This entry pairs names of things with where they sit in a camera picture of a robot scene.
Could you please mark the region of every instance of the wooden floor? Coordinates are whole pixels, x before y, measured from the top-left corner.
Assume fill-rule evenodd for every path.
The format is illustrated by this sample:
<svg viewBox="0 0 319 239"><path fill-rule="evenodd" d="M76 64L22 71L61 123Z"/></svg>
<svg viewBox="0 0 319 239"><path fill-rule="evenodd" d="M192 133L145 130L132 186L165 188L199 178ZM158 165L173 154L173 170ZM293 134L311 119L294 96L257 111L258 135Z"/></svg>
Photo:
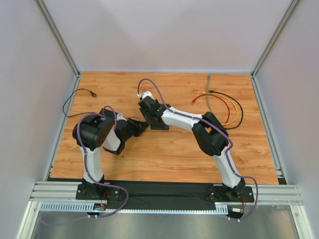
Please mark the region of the wooden floor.
<svg viewBox="0 0 319 239"><path fill-rule="evenodd" d="M132 72L84 72L79 88L87 88L97 94L97 98L87 91L78 91L71 115L81 112L99 112L105 105L123 112L124 117L138 117L137 85L140 79L151 78L161 90L166 103L178 110L204 114L208 111L205 97L194 105L190 102L205 91L207 74L193 73L132 73ZM213 74L211 90L224 92L236 98L244 109L244 120L237 129L229 130L234 142L231 150L233 160L242 175L256 178L260 184L277 184L277 176L269 150L256 98L249 75ZM141 92L149 90L160 101L155 88L143 82ZM223 102L210 97L213 112L221 122L227 118L227 108ZM231 116L235 115L231 107ZM68 119L58 150L51 177L81 178L83 160L72 130L82 116ZM178 182L221 182L220 173L210 156L204 154L192 132L171 126L168 131L150 130L141 137L132 137L121 155L101 153L102 169L106 179L178 181Z"/></svg>

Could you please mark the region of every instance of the white cable tray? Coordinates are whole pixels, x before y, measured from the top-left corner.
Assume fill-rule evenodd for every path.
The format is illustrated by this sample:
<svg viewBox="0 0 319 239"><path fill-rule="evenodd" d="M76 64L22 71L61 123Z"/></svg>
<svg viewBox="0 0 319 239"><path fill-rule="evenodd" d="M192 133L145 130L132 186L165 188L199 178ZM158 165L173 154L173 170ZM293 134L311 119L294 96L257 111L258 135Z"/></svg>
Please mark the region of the white cable tray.
<svg viewBox="0 0 319 239"><path fill-rule="evenodd" d="M40 211L50 212L112 212L114 209L105 209L104 211L94 209L94 203L85 202L42 202ZM227 205L216 205L216 210L134 210L122 209L119 213L154 213L154 214L228 214Z"/></svg>

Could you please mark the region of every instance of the red cable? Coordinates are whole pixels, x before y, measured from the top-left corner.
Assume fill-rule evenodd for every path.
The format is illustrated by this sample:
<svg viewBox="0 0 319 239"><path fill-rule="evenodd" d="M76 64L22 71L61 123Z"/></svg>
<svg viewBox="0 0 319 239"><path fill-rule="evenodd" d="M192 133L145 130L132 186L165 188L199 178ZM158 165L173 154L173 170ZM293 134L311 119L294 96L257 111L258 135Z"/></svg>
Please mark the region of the red cable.
<svg viewBox="0 0 319 239"><path fill-rule="evenodd" d="M222 102L224 102L225 103L225 105L227 106L227 109L228 109L228 117L227 117L227 120L226 120L226 122L225 123L227 123L228 122L228 120L229 120L229 117L230 117L230 109L229 109L229 106L228 106L228 104L222 99L222 98L220 98L219 96L216 96L216 95L212 95L212 94L208 94L209 96L214 96L214 97L216 97L216 98L218 98L218 99L220 99ZM203 95L199 95L199 96L197 96L194 100L192 100L191 101L191 104L194 104L195 103L195 101L199 98L199 97L202 97L202 96L206 96L206 94L203 94Z"/></svg>

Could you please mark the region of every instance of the robotic arm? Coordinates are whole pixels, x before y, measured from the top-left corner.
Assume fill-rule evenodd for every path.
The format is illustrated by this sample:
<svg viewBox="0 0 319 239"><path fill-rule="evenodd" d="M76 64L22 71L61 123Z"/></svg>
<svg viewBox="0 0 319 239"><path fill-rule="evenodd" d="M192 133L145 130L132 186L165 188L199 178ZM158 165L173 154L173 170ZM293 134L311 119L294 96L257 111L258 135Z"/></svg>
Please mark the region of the robotic arm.
<svg viewBox="0 0 319 239"><path fill-rule="evenodd" d="M101 148L105 151L119 155L125 148L125 142L132 136L140 136L148 127L146 122L126 119L121 113L117 114L116 128L112 111L101 109L100 115L89 115L83 119L80 125L80 136L87 152L86 167L91 177L100 183L104 183L104 175L101 168ZM81 147L77 136L77 124L73 129L72 136L80 146L83 160L84 149ZM95 184L84 173L82 183L78 186L76 199L78 200L101 200L105 195L105 187Z"/></svg>
<svg viewBox="0 0 319 239"><path fill-rule="evenodd" d="M170 125L173 125L193 132L200 149L205 154L212 156L216 162L222 176L223 185L226 186L228 191L226 194L228 194L229 197L237 197L237 195L240 194L245 186L245 181L236 175L239 173L229 152L228 156L236 174L231 170L228 164L225 155L225 151L228 148L228 141L214 129L207 132L206 128L209 128L209 126L198 119L194 119L205 119L228 136L226 129L213 113L207 112L204 115L195 115L179 111L167 105L173 111L171 112L167 110L163 104L160 104L158 100L155 100L151 92L144 92L141 95L139 105L140 111L147 123L151 125L151 129L167 130ZM188 115L191 118L175 114L174 112Z"/></svg>

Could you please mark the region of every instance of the black cable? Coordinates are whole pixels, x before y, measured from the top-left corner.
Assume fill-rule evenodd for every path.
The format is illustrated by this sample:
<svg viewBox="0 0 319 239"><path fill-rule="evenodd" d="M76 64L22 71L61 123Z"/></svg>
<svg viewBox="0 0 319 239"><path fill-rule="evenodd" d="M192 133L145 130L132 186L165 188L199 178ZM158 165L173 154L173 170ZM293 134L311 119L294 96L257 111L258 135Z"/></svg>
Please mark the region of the black cable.
<svg viewBox="0 0 319 239"><path fill-rule="evenodd" d="M62 107L63 113L64 113L64 115L65 115L66 117L69 117L69 118L70 118L70 117L74 117L74 116L79 116L79 115L84 115L84 114L90 114L90 113L92 113L92 112L83 112L83 113L78 113L78 114L75 114L75 115L72 115L72 116L68 116L68 115L65 113L64 107L65 107L66 103L71 99L72 95L73 95L75 92L80 91L80 90L89 91L93 97L96 97L96 94L95 94L94 92L92 92L92 91L90 91L90 90L88 90L88 89L85 89L85 88L81 88L81 89L77 89L77 90L73 91L72 94L70 95L70 97L65 101L65 103L64 103L64 105L63 105L63 107Z"/></svg>
<svg viewBox="0 0 319 239"><path fill-rule="evenodd" d="M238 102L235 98L233 98L233 97L231 97L231 96L229 96L229 95L227 95L227 94L224 94L224 93L221 93L221 92L218 92L218 91L212 91L212 90L209 90L208 92L209 92L209 93L218 93L218 94L221 94L221 95L227 96L227 97L231 98L232 100L234 100L234 101L235 101L235 102L239 105L240 110L241 110L241 119L240 119L240 121L239 121L238 125L237 125L237 126L235 126L235 127L225 128L225 129L234 129L234 128L238 128L238 127L241 125L241 122L243 121L243 118L244 118L244 110L243 110L243 108L241 107L240 103L239 103L239 102Z"/></svg>
<svg viewBox="0 0 319 239"><path fill-rule="evenodd" d="M132 118L136 118L136 119L138 119L139 121L141 121L139 118L137 118L137 117L128 117L128 119L132 119Z"/></svg>

